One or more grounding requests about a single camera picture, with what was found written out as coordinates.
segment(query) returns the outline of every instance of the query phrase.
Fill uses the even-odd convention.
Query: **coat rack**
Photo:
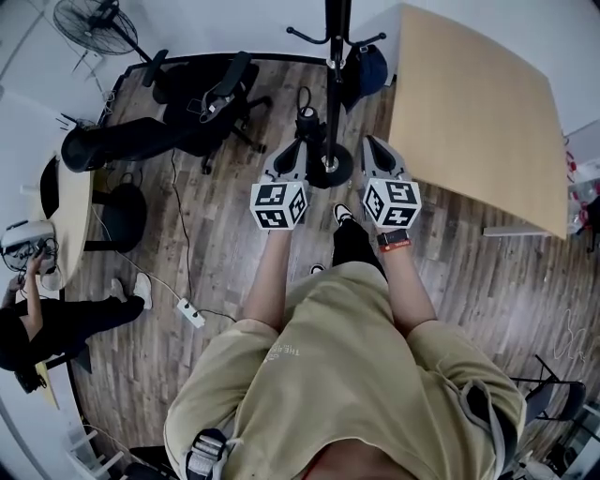
[[[367,38],[366,40],[350,41],[351,10],[352,0],[325,0],[326,26],[325,39],[323,40],[311,38],[308,35],[298,32],[291,26],[286,29],[289,34],[296,35],[309,43],[323,45],[328,41],[331,42],[329,58],[327,59],[327,127],[325,145],[322,146],[318,155],[313,154],[313,157],[308,159],[313,165],[322,164],[326,178],[326,185],[324,187],[326,188],[342,185],[353,174],[353,158],[350,152],[338,143],[339,109],[341,106],[340,94],[341,85],[343,84],[341,70],[346,63],[342,58],[344,42],[351,47],[366,47],[377,40],[386,38],[386,34],[381,32],[379,35]]]

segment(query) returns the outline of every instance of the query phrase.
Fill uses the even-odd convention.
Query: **wooden table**
[[[548,79],[493,40],[406,5],[399,58],[389,143],[412,176],[531,224],[522,231],[565,238],[565,153]]]
[[[52,290],[65,288],[75,275],[82,259],[87,239],[92,205],[92,174],[75,173],[62,161],[58,162],[58,209],[49,218],[54,226],[58,242],[57,263],[60,275],[52,285],[44,285]],[[39,195],[32,202],[32,220],[45,219]]]

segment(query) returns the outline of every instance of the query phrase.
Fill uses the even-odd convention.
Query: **cable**
[[[96,208],[92,207],[92,212],[94,212],[94,215],[96,216],[96,218],[97,218],[97,221],[99,221],[99,222],[100,222],[100,224],[102,225],[102,227],[104,227],[104,230],[106,231],[106,234],[109,236],[109,240],[111,240],[111,241],[112,241],[113,239],[111,238],[111,233],[109,232],[109,229],[108,229],[108,227],[106,226],[106,224],[105,224],[105,223],[102,221],[102,219],[101,219],[101,218],[100,218],[100,216],[98,215],[98,212],[96,211]],[[126,257],[126,256],[125,256],[123,253],[121,253],[120,251],[117,251],[116,253],[117,253],[117,255],[120,255],[120,256],[121,256],[121,257],[123,257],[125,260],[127,260],[129,263],[131,263],[131,264],[132,264],[134,267],[136,267],[138,270],[140,270],[140,272],[142,272],[142,273],[146,274],[147,276],[149,276],[149,277],[150,277],[150,278],[152,278],[153,280],[156,280],[158,283],[160,283],[160,284],[164,285],[164,286],[165,286],[165,287],[166,287],[166,288],[167,288],[167,289],[168,289],[168,290],[169,290],[169,291],[170,291],[170,292],[173,294],[173,296],[174,296],[174,297],[175,297],[175,298],[176,298],[178,301],[181,301],[181,297],[180,297],[180,296],[179,296],[177,293],[175,293],[175,290],[173,290],[173,289],[172,289],[172,288],[171,288],[171,287],[170,287],[168,284],[166,284],[166,283],[165,283],[164,281],[162,281],[160,278],[158,278],[158,277],[155,277],[154,275],[152,275],[152,274],[149,274],[148,272],[146,272],[145,270],[143,270],[143,269],[142,269],[142,268],[141,268],[141,267],[140,267],[138,264],[136,264],[136,263],[135,263],[134,261],[132,261],[130,258]],[[237,322],[237,320],[236,320],[234,317],[232,317],[231,315],[228,315],[227,313],[222,313],[222,312],[219,312],[219,311],[214,311],[214,310],[211,310],[211,309],[209,309],[209,308],[201,308],[201,309],[200,309],[200,310],[198,310],[198,311],[199,311],[200,313],[202,313],[202,312],[204,312],[204,311],[207,311],[208,313],[213,313],[214,315],[218,315],[218,316],[220,316],[220,317],[225,317],[225,318],[228,318],[228,319],[230,319],[230,320],[231,320],[232,322],[234,322],[234,323],[236,323],[236,322]]]
[[[228,315],[227,313],[221,313],[219,311],[214,311],[214,310],[209,310],[208,308],[201,308],[200,310],[198,310],[200,313],[207,311],[209,313],[214,313],[215,315],[219,315],[221,317],[226,317],[228,319],[230,319],[233,323],[236,323],[237,320],[234,317],[231,317],[230,315]]]
[[[149,274],[148,272],[146,272],[145,270],[143,270],[139,265],[137,265],[134,261],[132,261],[131,259],[129,259],[128,257],[126,257],[125,255],[123,255],[123,253],[121,253],[120,251],[116,252],[118,255],[121,255],[121,257],[123,257],[125,260],[127,260],[129,263],[131,263],[134,267],[136,267],[138,270],[140,270],[140,272],[142,272],[143,274],[146,274],[147,276],[149,276],[150,278],[153,278],[154,280],[156,280],[158,283],[161,283],[162,285],[164,285],[165,287],[167,287],[169,289],[169,291],[174,295],[174,297],[181,301],[181,297],[175,293],[175,290],[173,290],[169,285],[167,285],[164,281],[162,281],[160,278],[155,277],[154,275]]]
[[[100,216],[98,215],[98,212],[96,211],[96,208],[92,207],[92,212],[94,212],[94,215],[97,218],[97,221],[100,222],[100,224],[102,225],[102,227],[104,227],[104,230],[106,231],[106,234],[109,236],[109,240],[113,240],[111,238],[111,233],[109,232],[108,227],[104,224],[104,222],[102,221],[102,219],[100,218]],[[164,281],[162,281],[160,278],[155,277],[152,274],[149,274],[148,272],[146,272],[145,270],[143,270],[138,264],[136,264],[134,261],[132,261],[130,258],[126,257],[123,253],[121,253],[120,251],[115,251],[115,253],[117,253],[117,255],[120,255],[121,257],[123,257],[125,260],[127,260],[129,263],[131,263],[134,267],[136,267],[138,270],[140,270],[140,272],[146,274],[147,276],[149,276],[150,278],[156,280],[158,283],[164,285],[167,289],[169,289],[169,291],[174,295],[174,297],[177,300],[181,300],[181,297],[175,293],[175,290],[173,290],[167,283],[165,283]]]
[[[302,96],[302,92],[306,91],[308,94],[307,103],[304,107],[300,106],[300,97]],[[310,89],[307,86],[301,86],[298,88],[298,92],[296,94],[296,110],[302,114],[304,114],[305,110],[310,107],[310,101],[312,100],[312,94],[310,93]]]
[[[184,213],[181,211],[181,199],[179,198],[179,191],[177,190],[177,169],[175,168],[175,149],[172,150],[171,153],[171,165],[172,165],[172,189],[175,192],[175,196],[177,197],[177,206],[179,208],[179,217],[181,218],[181,226],[184,230],[184,235],[187,240],[187,251],[186,251],[186,265],[187,265],[187,285],[189,286],[189,299],[193,300],[194,291],[191,286],[191,269],[189,268],[189,251],[191,250],[191,245],[189,242],[188,231],[186,230],[186,222],[184,221]]]
[[[586,356],[589,356],[589,354],[591,354],[593,352],[593,349],[595,348],[595,344],[596,342],[600,339],[600,336],[596,336],[593,338],[592,341],[592,345],[590,345],[590,348],[588,349],[588,355],[586,355],[583,351],[583,345],[585,343],[586,340],[586,335],[588,333],[588,329],[587,328],[579,328],[576,333],[573,333],[573,330],[571,328],[571,308],[568,308],[564,314],[562,315],[562,321],[564,322],[564,320],[566,319],[566,335],[568,337],[570,337],[570,340],[568,340],[564,346],[564,349],[562,350],[562,352],[558,353],[556,351],[557,348],[557,344],[559,343],[559,340],[563,339],[563,335],[559,335],[555,340],[554,340],[554,346],[553,346],[553,351],[554,351],[554,359],[555,360],[560,360],[565,353],[567,353],[567,357],[570,360],[576,360],[577,358],[579,360],[581,360],[581,362],[583,362],[583,364],[585,365],[586,362]],[[576,339],[580,337],[580,341],[578,344],[576,344]]]
[[[62,278],[63,274],[60,271],[60,267],[58,266],[58,261],[57,261],[58,242],[56,241],[56,239],[53,237],[46,238],[46,240],[44,240],[42,246],[40,247],[40,250],[43,252],[44,255],[54,259],[54,267],[56,268],[56,270],[58,271],[58,274]],[[4,264],[7,266],[8,270],[10,270],[12,272],[17,272],[17,277],[19,279],[19,283],[23,282],[25,272],[27,271],[27,263],[29,262],[29,259],[33,255],[36,255],[38,253],[38,251],[39,251],[38,244],[36,244],[36,246],[34,247],[31,242],[27,242],[27,243],[22,244],[17,250],[15,250],[13,252],[10,252],[10,253],[3,252],[2,253],[2,260],[4,261]],[[7,257],[10,259],[14,259],[16,262],[12,263],[12,264],[8,264]],[[43,288],[45,288],[46,290],[52,290],[51,288],[48,288],[46,285],[44,285],[44,277],[47,277],[47,275],[43,275],[43,274],[39,275],[40,285]],[[26,297],[27,292],[25,291],[25,289],[23,287],[21,287],[19,289],[19,292],[21,292],[21,295],[24,298],[27,298]]]

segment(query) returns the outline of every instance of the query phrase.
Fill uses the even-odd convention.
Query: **black pants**
[[[347,219],[342,222],[334,233],[334,260],[333,266],[346,262],[364,262],[375,266],[385,276],[382,264],[377,260],[373,248],[365,232],[354,220]]]
[[[131,296],[126,302],[109,297],[101,302],[41,300],[44,326],[33,338],[38,361],[53,354],[76,353],[98,332],[133,322],[143,310],[143,299]]]

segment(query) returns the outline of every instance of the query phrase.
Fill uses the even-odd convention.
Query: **shoe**
[[[325,269],[325,267],[322,266],[320,263],[315,263],[314,265],[312,265],[310,267],[310,274],[311,275],[318,274],[319,272],[322,272],[324,269]]]
[[[125,292],[123,292],[123,284],[118,278],[113,278],[111,280],[111,296],[118,298],[121,303],[125,303],[128,300],[125,296]]]
[[[143,309],[149,310],[152,308],[152,285],[150,277],[140,272],[135,279],[135,287],[133,295],[139,296],[143,300]]]
[[[336,218],[337,225],[341,227],[341,223],[348,218],[355,221],[353,213],[343,203],[336,203],[334,206],[334,217]]]

